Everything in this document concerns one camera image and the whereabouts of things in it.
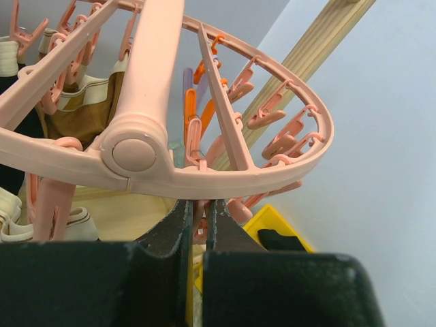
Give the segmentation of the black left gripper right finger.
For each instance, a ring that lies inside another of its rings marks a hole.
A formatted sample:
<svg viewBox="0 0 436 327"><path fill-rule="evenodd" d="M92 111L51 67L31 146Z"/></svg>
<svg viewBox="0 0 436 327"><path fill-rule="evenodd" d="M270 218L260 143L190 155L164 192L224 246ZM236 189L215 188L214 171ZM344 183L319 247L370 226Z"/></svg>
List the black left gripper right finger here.
<svg viewBox="0 0 436 327"><path fill-rule="evenodd" d="M249 326L258 282L252 271L266 251L234 220L224 200L212 201L203 263L203 326Z"/></svg>

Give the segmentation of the pink round clip hanger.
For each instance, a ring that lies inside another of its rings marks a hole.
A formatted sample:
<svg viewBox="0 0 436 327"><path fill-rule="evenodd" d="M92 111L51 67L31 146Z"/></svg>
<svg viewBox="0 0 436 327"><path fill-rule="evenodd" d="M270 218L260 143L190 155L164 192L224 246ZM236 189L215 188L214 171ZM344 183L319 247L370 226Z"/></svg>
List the pink round clip hanger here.
<svg viewBox="0 0 436 327"><path fill-rule="evenodd" d="M108 1L69 35L56 35L54 48L35 65L24 67L37 88L38 103L55 83L74 51L80 50L118 9ZM50 152L40 151L48 165L43 173L33 218L35 241L60 240L65 233L76 186L129 190L183 200L215 200L267 193L290 185L308 174L320 161L334 136L332 117L321 99L295 74L239 39L225 35L224 44L260 66L293 91L310 111L317 131L311 148L300 154L295 144L275 155L264 168L257 167L245 142L239 116L233 111L228 88L213 62L209 40L220 30L184 15L182 1L146 1L132 47L115 116L87 149L73 139L45 139ZM198 35L212 99L231 170L216 171L201 161L178 169L167 148L166 117L181 29Z"/></svg>

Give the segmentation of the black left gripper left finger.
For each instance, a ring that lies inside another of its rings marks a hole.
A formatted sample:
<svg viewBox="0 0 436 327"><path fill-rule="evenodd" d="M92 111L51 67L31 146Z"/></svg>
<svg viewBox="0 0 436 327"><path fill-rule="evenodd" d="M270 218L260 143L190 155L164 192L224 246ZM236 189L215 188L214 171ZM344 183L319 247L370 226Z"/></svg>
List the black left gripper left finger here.
<svg viewBox="0 0 436 327"><path fill-rule="evenodd" d="M193 205L178 200L174 208L137 242L135 312L140 326L187 326Z"/></svg>

